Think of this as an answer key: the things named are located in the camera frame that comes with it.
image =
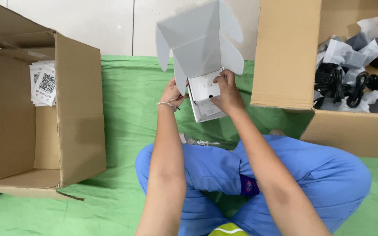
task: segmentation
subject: shoe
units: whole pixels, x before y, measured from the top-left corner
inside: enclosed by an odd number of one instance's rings
[[[208,141],[202,141],[202,140],[196,141],[196,140],[188,137],[186,134],[182,134],[182,133],[179,133],[179,136],[180,136],[180,141],[183,144],[192,144],[192,145],[200,145],[200,146],[210,146],[210,145],[218,146],[218,145],[220,145],[220,143],[217,143],[217,142],[211,142],[210,143]]]
[[[270,135],[287,136],[282,130],[273,129],[269,132]]]

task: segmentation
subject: open cardboard box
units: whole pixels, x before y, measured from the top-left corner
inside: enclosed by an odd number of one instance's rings
[[[57,104],[30,101],[32,62],[55,60]],[[106,169],[100,50],[0,6],[0,192],[58,189]]]
[[[184,95],[186,81],[189,80],[188,92],[196,122],[226,116],[210,101],[211,97],[220,95],[218,84],[212,81],[222,68],[236,74],[243,73],[243,56],[220,33],[222,31],[238,42],[243,41],[239,22],[231,8],[221,0],[189,9],[157,23],[156,46],[161,69],[166,71],[172,50],[176,85]]]
[[[376,16],[378,0],[262,0],[251,105],[314,112],[301,140],[378,158],[378,114],[313,109],[318,45]]]

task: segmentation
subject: leg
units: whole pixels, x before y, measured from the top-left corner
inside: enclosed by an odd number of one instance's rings
[[[370,172],[354,155],[289,137],[264,137],[301,186],[331,233],[356,211],[368,195]],[[242,160],[246,158],[241,143],[235,152]],[[249,163],[242,161],[240,168],[241,174],[253,174]],[[245,204],[231,221],[252,236],[281,235],[262,193]]]
[[[147,194],[153,144],[138,154],[135,169],[139,185]],[[201,190],[240,194],[240,158],[227,150],[183,144],[186,175],[186,196],[182,209],[179,236],[200,236],[210,233],[228,219]]]

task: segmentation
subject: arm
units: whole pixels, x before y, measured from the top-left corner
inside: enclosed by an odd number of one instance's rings
[[[224,70],[220,75],[214,81],[220,85],[220,100],[211,101],[230,116],[239,132],[259,188],[282,235],[331,235],[306,194],[244,110],[234,73]]]
[[[160,101],[179,106],[186,97],[181,96],[173,78]],[[176,236],[185,195],[183,150],[174,110],[160,105],[147,197],[135,236]]]

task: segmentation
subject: sock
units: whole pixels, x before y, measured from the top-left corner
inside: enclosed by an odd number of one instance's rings
[[[260,193],[259,186],[254,178],[240,175],[240,181],[242,188],[240,195],[253,197]]]

